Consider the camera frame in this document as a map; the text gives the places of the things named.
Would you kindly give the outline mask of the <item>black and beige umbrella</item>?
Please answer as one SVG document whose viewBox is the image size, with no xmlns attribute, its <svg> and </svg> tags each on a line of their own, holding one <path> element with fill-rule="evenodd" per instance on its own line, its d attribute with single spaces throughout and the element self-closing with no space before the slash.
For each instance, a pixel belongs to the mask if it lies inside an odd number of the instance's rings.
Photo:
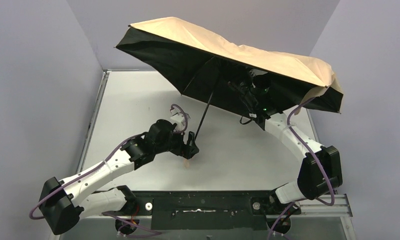
<svg viewBox="0 0 400 240">
<path fill-rule="evenodd" d="M 182 95 L 229 111 L 229 72 L 264 71 L 295 107 L 339 113 L 343 92 L 325 61 L 287 52 L 237 45 L 201 26 L 164 17 L 130 24 L 116 48 L 148 64 Z"/>
</svg>

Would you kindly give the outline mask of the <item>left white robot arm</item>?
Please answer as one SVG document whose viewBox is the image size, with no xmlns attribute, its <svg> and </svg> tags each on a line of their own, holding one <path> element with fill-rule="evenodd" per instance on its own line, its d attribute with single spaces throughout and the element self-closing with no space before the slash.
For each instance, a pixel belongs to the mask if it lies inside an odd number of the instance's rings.
<svg viewBox="0 0 400 240">
<path fill-rule="evenodd" d="M 133 214 L 139 207 L 135 194 L 126 185 L 100 190 L 121 175 L 152 162 L 157 154 L 170 152 L 185 159 L 199 153 L 196 134 L 177 132 L 176 123 L 159 119 L 149 131 L 125 139 L 104 160 L 92 167 L 58 180 L 48 179 L 37 208 L 51 231 L 60 235 L 81 219 L 103 212 Z"/>
</svg>

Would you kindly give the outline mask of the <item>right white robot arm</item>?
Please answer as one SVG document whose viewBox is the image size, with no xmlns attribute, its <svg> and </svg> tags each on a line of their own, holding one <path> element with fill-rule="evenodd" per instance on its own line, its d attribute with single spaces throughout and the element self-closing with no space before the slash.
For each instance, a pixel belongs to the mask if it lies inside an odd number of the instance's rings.
<svg viewBox="0 0 400 240">
<path fill-rule="evenodd" d="M 324 146 L 310 139 L 292 122 L 293 115 L 307 108 L 316 97 L 306 96 L 285 114 L 282 108 L 294 104 L 268 74 L 250 72 L 241 79 L 228 82 L 228 86 L 246 106 L 250 121 L 278 137 L 301 164 L 296 180 L 276 189 L 279 202 L 288 204 L 308 199 L 333 206 L 334 190 L 343 183 L 340 153 L 334 146 Z"/>
</svg>

